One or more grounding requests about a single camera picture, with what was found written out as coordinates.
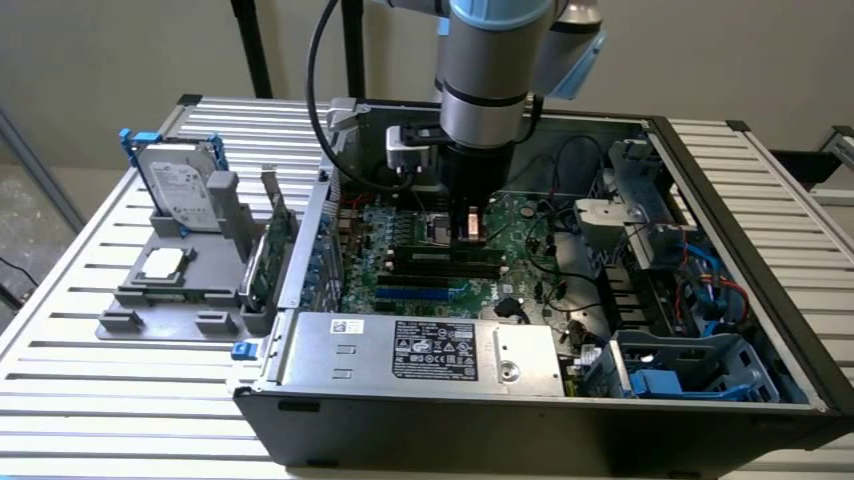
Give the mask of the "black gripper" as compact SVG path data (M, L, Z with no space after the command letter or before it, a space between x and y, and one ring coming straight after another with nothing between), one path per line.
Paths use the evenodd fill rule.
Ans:
M483 215L490 196L505 186L513 143L479 149L450 143L439 147L439 182L447 191L451 245L486 244Z

